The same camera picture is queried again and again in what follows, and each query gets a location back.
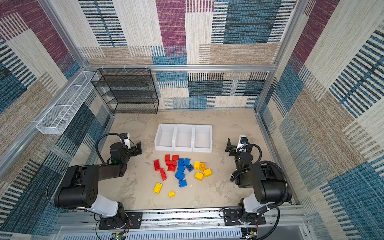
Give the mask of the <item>blue large square brick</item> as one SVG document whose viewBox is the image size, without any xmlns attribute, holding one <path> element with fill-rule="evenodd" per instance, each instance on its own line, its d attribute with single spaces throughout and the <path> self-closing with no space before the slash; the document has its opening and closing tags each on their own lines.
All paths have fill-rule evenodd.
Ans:
<svg viewBox="0 0 384 240">
<path fill-rule="evenodd" d="M 184 172 L 183 171 L 177 171 L 176 174 L 175 174 L 175 177 L 176 178 L 179 178 L 181 175 L 183 175 Z"/>
</svg>

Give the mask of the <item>blue long studded brick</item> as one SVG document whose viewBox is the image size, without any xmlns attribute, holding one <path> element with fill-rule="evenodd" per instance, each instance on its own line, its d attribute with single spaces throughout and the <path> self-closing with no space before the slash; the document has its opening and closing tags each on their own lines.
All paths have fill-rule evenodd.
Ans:
<svg viewBox="0 0 384 240">
<path fill-rule="evenodd" d="M 183 167 L 184 166 L 184 159 L 179 159 L 178 166 Z"/>
</svg>

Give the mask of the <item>red long curved brick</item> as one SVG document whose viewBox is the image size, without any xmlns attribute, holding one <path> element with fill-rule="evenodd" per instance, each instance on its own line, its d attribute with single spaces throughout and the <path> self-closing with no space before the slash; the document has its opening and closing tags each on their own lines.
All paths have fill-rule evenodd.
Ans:
<svg viewBox="0 0 384 240">
<path fill-rule="evenodd" d="M 166 175 L 165 169 L 160 168 L 160 173 L 161 173 L 162 180 L 163 181 L 167 180 L 167 175 Z"/>
</svg>

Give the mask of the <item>red square brick studs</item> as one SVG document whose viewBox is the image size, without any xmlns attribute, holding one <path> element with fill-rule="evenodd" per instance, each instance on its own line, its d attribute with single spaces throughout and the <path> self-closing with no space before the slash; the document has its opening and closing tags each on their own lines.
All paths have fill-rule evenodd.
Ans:
<svg viewBox="0 0 384 240">
<path fill-rule="evenodd" d="M 169 166 L 168 166 L 168 171 L 169 171 L 169 172 L 175 172 L 175 171 L 176 171 L 176 168 L 177 168 L 176 165 L 169 165 Z"/>
</svg>

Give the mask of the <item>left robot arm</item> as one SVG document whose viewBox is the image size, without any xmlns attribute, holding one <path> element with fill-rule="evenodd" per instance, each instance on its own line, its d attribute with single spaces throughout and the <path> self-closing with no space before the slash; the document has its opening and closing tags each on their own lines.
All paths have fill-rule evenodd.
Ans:
<svg viewBox="0 0 384 240">
<path fill-rule="evenodd" d="M 96 140 L 95 151 L 101 160 L 99 165 L 76 165 L 65 169 L 64 176 L 54 197 L 54 205 L 61 209 L 85 210 L 100 216 L 100 230 L 137 229 L 141 217 L 130 216 L 121 202 L 112 201 L 99 190 L 99 182 L 121 178 L 125 175 L 130 158 L 142 154 L 142 142 L 134 143 L 128 133 L 118 134 L 120 141 L 110 146 L 110 158 L 105 161 L 99 150 L 99 142 L 108 137 L 102 135 Z"/>
</svg>

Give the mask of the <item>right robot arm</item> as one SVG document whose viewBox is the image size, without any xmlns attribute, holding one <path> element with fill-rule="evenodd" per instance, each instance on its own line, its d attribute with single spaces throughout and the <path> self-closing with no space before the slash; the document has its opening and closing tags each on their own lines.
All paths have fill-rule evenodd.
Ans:
<svg viewBox="0 0 384 240">
<path fill-rule="evenodd" d="M 230 182 L 239 188 L 253 189 L 250 196 L 240 200 L 235 210 L 224 210 L 224 218 L 231 225 L 264 224 L 264 213 L 291 201 L 292 190 L 287 176 L 276 163 L 262 160 L 258 145 L 241 136 L 237 145 L 228 140 L 225 152 L 234 157 L 236 164 Z"/>
</svg>

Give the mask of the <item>yellow hollow brick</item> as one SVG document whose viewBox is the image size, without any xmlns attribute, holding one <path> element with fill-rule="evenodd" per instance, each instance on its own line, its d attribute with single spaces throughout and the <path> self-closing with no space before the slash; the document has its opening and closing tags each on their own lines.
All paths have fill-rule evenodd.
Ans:
<svg viewBox="0 0 384 240">
<path fill-rule="evenodd" d="M 200 163 L 200 171 L 205 171 L 207 169 L 206 167 L 206 164 L 205 163 Z"/>
</svg>

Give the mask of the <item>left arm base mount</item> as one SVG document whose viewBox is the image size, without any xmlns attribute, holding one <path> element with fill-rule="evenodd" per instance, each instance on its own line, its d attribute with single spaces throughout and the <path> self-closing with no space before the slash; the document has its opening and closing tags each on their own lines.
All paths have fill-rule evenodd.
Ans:
<svg viewBox="0 0 384 240">
<path fill-rule="evenodd" d="M 128 230 L 141 227 L 143 212 L 125 212 L 122 217 L 102 218 L 98 230 Z"/>
</svg>

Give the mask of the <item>blue tall brick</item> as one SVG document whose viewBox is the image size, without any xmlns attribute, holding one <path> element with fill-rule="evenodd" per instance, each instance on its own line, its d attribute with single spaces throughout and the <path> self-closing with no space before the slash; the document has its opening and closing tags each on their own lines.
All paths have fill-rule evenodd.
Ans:
<svg viewBox="0 0 384 240">
<path fill-rule="evenodd" d="M 191 161 L 190 159 L 185 158 L 185 159 L 184 159 L 184 162 L 183 162 L 183 165 L 184 165 L 184 166 L 188 166 L 188 165 L 190 165 L 190 161 Z"/>
</svg>

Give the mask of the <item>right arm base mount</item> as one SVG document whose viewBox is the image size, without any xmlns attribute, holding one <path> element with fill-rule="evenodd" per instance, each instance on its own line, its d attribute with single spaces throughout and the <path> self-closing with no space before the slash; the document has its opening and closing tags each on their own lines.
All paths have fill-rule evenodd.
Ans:
<svg viewBox="0 0 384 240">
<path fill-rule="evenodd" d="M 223 218 L 226 226 L 240 226 L 240 225 L 265 225 L 266 219 L 262 214 L 242 213 L 240 214 L 237 209 L 223 209 Z"/>
</svg>

